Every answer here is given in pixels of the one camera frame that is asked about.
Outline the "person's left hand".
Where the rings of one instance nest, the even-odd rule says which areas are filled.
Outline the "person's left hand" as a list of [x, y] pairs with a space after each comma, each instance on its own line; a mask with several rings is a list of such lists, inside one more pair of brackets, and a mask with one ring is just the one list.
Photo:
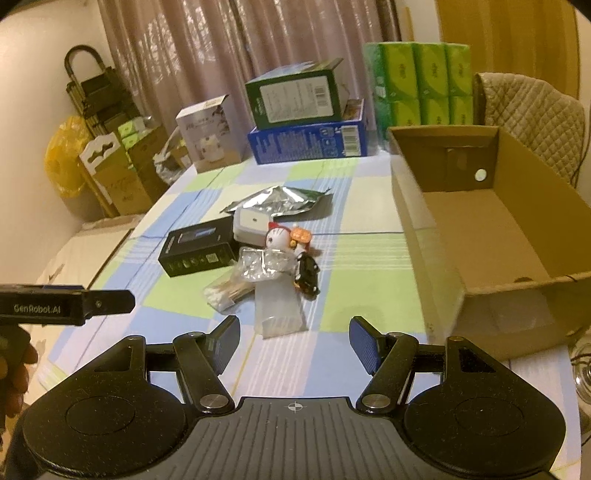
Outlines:
[[6, 419], [21, 412], [29, 386], [27, 366], [37, 361], [28, 332], [17, 325], [1, 327], [1, 432], [6, 429]]

